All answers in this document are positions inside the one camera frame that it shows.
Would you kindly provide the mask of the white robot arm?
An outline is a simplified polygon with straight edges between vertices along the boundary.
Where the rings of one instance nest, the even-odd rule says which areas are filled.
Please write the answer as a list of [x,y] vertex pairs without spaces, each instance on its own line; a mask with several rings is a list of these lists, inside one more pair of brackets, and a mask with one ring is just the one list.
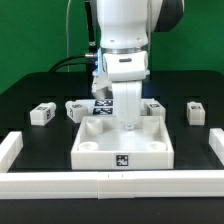
[[172,30],[183,14],[184,0],[90,0],[90,18],[101,32],[92,94],[103,100],[112,92],[124,128],[139,123],[151,34]]

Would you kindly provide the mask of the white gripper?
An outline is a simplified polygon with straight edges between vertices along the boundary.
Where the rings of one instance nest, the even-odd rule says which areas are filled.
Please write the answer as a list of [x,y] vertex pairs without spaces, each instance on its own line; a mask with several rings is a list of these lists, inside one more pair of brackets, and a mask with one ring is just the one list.
[[115,114],[121,126],[132,130],[140,118],[142,82],[148,73],[148,54],[103,55],[103,68],[112,83]]

